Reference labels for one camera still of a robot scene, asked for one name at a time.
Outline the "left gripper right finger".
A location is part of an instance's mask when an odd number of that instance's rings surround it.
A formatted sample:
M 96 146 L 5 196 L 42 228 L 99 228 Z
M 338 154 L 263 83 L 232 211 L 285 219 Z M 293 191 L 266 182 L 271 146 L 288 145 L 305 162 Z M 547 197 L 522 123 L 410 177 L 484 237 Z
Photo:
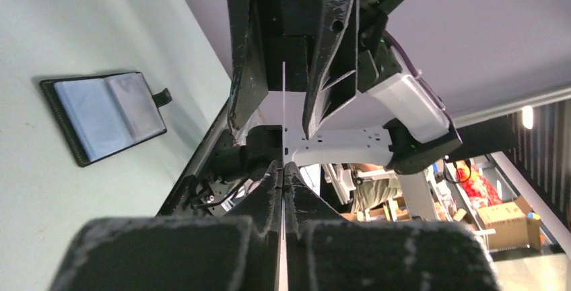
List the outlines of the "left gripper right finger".
M 462 224 L 352 222 L 284 167 L 290 290 L 498 290 L 491 257 Z

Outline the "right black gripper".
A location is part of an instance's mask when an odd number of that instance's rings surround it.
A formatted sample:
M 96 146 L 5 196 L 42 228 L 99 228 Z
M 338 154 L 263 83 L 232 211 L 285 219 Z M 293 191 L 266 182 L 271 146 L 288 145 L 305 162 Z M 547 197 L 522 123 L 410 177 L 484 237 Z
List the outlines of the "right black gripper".
M 227 122 L 235 138 L 268 92 L 282 89 L 306 92 L 302 126 L 306 139 L 316 134 L 324 119 L 327 76 L 353 3 L 227 0 L 232 47 Z

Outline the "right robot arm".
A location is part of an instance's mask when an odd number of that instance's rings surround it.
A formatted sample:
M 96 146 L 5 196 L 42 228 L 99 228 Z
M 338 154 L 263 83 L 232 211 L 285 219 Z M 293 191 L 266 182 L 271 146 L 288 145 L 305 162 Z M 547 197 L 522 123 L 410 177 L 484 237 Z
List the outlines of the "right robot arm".
M 281 127 L 286 162 L 375 163 L 397 174 L 457 149 L 444 104 L 387 31 L 402 2 L 227 0 L 233 136 L 254 144 L 262 126 Z

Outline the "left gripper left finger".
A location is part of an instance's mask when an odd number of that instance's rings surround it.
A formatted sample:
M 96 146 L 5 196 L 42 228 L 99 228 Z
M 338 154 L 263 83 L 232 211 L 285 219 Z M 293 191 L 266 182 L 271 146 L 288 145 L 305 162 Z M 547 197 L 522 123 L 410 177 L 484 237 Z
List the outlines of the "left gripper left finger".
M 51 290 L 273 290 L 283 165 L 221 217 L 96 218 L 74 236 Z

